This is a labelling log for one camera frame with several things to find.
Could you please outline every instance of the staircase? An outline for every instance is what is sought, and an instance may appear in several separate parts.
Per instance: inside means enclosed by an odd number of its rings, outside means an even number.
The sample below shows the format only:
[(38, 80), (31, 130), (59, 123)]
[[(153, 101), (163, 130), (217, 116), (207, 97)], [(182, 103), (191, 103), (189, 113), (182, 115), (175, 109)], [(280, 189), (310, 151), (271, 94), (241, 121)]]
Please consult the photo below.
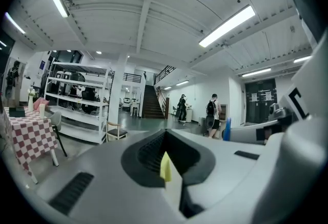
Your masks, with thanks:
[(153, 86), (145, 87), (145, 95), (143, 97), (142, 117), (164, 119), (164, 115), (160, 108), (156, 96), (156, 92)]

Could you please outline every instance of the yellow object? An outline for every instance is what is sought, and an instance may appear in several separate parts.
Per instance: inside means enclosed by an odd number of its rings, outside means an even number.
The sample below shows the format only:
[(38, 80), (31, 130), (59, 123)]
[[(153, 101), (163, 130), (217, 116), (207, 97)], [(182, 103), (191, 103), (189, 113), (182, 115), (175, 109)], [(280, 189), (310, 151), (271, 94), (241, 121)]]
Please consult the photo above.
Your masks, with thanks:
[(160, 163), (160, 177), (164, 179), (165, 182), (170, 182), (172, 180), (170, 161), (169, 155), (165, 152)]

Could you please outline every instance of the doorway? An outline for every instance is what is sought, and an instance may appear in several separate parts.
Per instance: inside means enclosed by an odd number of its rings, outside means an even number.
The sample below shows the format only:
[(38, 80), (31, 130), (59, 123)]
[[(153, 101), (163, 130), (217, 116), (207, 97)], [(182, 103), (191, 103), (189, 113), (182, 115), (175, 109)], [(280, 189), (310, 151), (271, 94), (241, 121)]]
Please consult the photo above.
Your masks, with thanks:
[(249, 83), (246, 87), (246, 122), (264, 123), (269, 116), (270, 105), (277, 103), (275, 79)]

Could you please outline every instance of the vase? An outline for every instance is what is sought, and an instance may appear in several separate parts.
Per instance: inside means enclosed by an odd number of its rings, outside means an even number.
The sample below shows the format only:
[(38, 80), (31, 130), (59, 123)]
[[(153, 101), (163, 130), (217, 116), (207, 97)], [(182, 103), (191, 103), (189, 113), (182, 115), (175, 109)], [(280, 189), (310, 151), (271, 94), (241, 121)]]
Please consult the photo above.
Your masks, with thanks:
[(33, 111), (33, 96), (29, 96), (29, 112)]

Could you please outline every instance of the red checkered tablecloth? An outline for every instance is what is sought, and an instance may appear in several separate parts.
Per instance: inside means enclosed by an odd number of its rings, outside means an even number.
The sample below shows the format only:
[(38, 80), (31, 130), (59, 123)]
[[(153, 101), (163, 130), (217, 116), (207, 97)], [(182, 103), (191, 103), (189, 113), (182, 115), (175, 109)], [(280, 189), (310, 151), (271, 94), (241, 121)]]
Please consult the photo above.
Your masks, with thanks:
[(57, 141), (50, 119), (41, 119), (38, 112), (29, 112), (25, 107), (25, 117), (9, 117), (5, 107), (5, 125), (18, 163), (32, 176), (29, 163), (41, 154), (57, 148)]

